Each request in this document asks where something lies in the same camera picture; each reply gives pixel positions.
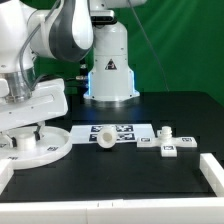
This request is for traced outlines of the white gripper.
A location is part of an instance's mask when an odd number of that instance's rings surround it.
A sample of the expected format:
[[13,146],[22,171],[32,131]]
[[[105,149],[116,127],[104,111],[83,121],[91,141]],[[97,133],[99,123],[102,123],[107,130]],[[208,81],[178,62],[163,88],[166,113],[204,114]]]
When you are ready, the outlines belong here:
[[[37,141],[41,140],[44,121],[63,116],[68,111],[64,89],[64,81],[54,79],[40,82],[28,100],[20,103],[0,101],[0,132],[37,123],[34,135]],[[15,137],[10,137],[10,146],[17,147]]]

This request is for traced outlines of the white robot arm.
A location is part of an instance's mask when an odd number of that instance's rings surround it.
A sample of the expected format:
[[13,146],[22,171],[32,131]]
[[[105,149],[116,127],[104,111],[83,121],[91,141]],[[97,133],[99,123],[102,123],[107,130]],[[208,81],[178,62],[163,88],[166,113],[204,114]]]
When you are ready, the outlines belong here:
[[13,131],[42,138],[48,119],[67,113],[64,81],[35,77],[36,56],[79,62],[95,49],[97,27],[116,29],[114,8],[127,0],[56,0],[49,10],[0,0],[0,138],[19,145]]

